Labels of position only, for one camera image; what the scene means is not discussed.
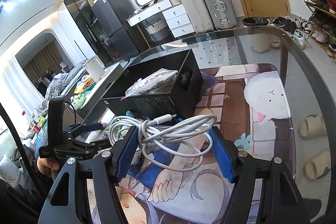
cardboard box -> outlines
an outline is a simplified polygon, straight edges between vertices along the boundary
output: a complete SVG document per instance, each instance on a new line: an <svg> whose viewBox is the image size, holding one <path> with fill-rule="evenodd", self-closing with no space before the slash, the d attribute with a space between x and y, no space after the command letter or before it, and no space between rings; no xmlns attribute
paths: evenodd
<svg viewBox="0 0 336 224"><path fill-rule="evenodd" d="M125 96L125 91L139 78L144 79L161 68L177 70L169 91L155 94ZM154 119L176 114L170 124L194 115L203 79L192 50L176 52L130 65L108 88L101 100L117 116L130 110L135 118Z"/></svg>

tall black cabinet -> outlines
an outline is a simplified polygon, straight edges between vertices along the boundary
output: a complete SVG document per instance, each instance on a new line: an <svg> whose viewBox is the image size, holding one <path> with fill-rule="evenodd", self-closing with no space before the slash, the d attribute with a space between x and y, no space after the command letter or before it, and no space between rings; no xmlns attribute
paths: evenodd
<svg viewBox="0 0 336 224"><path fill-rule="evenodd" d="M137 26L126 21L133 13L130 0L98 0L92 11L113 45L124 60L138 56L149 48Z"/></svg>
<svg viewBox="0 0 336 224"><path fill-rule="evenodd" d="M64 4L86 41L105 66L122 59L114 45L107 43L109 38L91 8L93 0L64 0Z"/></svg>

blue gripper pad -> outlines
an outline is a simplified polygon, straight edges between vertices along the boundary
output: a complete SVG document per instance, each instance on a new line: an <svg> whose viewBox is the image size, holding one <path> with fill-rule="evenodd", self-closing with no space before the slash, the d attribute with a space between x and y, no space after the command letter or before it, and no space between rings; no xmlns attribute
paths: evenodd
<svg viewBox="0 0 336 224"><path fill-rule="evenodd" d="M117 141L115 143L116 145L118 142L120 142L119 147L121 148L120 156L118 157L118 160L117 160L117 167L118 167L117 173L115 174L115 178L118 181L121 181L122 178L126 177L127 171L132 163L135 151L137 150L137 147L138 147L137 134L138 134L138 128L131 127L128 130L127 134L125 135L124 139Z"/></svg>
<svg viewBox="0 0 336 224"><path fill-rule="evenodd" d="M212 152L215 155L220 171L223 177L233 183L235 175L232 171L232 161L213 128L209 130L209 135L213 140Z"/></svg>

white cable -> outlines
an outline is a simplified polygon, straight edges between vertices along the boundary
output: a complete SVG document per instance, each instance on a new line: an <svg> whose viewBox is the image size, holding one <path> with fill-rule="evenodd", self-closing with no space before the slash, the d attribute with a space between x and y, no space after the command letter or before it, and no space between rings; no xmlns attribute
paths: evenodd
<svg viewBox="0 0 336 224"><path fill-rule="evenodd" d="M138 128L138 143L139 147L137 148L136 153L142 153L145 158L147 158L150 162L172 171L178 172L188 172L193 171L201 166L203 162L203 155L208 153L212 148L212 138L207 133L212 126L217 121L217 117L213 114L208 115L198 115L188 119L185 119L174 126L159 126L154 127L156 124L160 124L163 122L167 122L171 120L176 115L164 115L158 117L154 120L145 120L144 122L140 122L139 120L128 117L128 116L118 116L115 117L110 123L110 130L109 130L109 140L112 145L115 144L116 141L122 140L124 135L130 129L131 126L136 126ZM203 134L209 140L209 147L201 152L197 147L194 145L185 142L185 140L190 139L194 136ZM174 150L171 150L165 144L179 142L193 148L196 153L195 154L185 154L180 153ZM191 168L175 168L165 164L162 164L151 157L148 156L146 149L152 146L159 146L163 150L179 157L186 157L186 158L196 158L200 157L199 163Z"/></svg>

white drawer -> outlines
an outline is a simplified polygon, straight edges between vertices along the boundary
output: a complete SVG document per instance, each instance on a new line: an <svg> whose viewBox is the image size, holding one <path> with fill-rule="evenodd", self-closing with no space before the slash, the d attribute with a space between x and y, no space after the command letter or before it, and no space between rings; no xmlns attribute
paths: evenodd
<svg viewBox="0 0 336 224"><path fill-rule="evenodd" d="M128 23L130 26L134 26L135 24L138 24L139 22L151 17L152 15L155 15L159 12L162 12L163 10L168 9L171 7L171 3L169 0L163 0L156 4L153 4L152 6L144 9L143 11L139 12L132 18L128 20Z"/></svg>
<svg viewBox="0 0 336 224"><path fill-rule="evenodd" d="M187 25L189 23L190 23L190 20L187 14L167 20L167 24L170 29L174 29L174 28L177 28L183 25Z"/></svg>
<svg viewBox="0 0 336 224"><path fill-rule="evenodd" d="M187 12L185 11L183 5L178 5L178 6L175 6L173 8L170 8L163 13L163 16L165 17L166 20L169 20L169 19L172 19L174 17L178 17L180 15L184 15L186 14Z"/></svg>
<svg viewBox="0 0 336 224"><path fill-rule="evenodd" d="M163 10L166 10L168 8L172 7L171 3L169 0L162 0L150 7L147 8L147 10L150 10L151 15L155 15L159 12L162 12Z"/></svg>
<svg viewBox="0 0 336 224"><path fill-rule="evenodd" d="M193 28L193 26L190 23L190 24L187 24L187 25L180 26L180 27L177 27L175 29L172 29L171 31L172 31L174 37L180 37L182 35L194 32L194 28Z"/></svg>

